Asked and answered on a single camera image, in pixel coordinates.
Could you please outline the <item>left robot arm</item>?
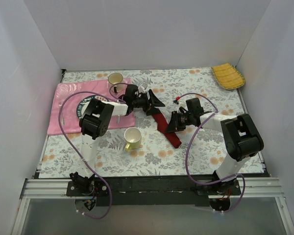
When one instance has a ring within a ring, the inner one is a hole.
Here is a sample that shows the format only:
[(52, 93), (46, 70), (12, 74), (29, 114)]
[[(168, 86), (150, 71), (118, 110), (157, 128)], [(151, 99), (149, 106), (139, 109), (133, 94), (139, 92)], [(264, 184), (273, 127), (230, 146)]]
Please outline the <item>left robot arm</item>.
[(76, 173), (71, 173), (70, 178), (82, 195), (88, 196), (97, 189), (92, 182), (94, 173), (91, 161), (97, 152), (99, 139), (107, 132), (111, 117), (128, 116), (135, 108), (141, 108), (147, 116), (159, 114), (159, 107), (164, 107), (152, 90), (146, 91), (142, 86), (126, 85), (125, 93), (116, 96), (116, 101), (100, 101), (93, 98), (80, 120), (79, 127), (82, 133), (81, 163)]

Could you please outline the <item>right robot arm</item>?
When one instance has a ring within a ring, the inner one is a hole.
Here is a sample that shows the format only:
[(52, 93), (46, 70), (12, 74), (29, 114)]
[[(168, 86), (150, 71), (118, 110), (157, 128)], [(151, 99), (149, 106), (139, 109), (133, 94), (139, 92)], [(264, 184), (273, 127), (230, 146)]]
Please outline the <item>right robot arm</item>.
[(226, 193), (232, 187), (238, 187), (237, 178), (243, 165), (263, 150), (264, 142), (252, 118), (248, 114), (234, 117), (218, 114), (217, 111), (206, 112), (198, 98), (188, 99), (186, 108), (173, 111), (166, 133), (180, 132), (193, 125), (198, 129), (211, 129), (223, 134), (227, 151), (221, 165), (214, 171), (212, 181), (199, 182), (191, 175), (189, 179), (207, 191), (216, 194)]

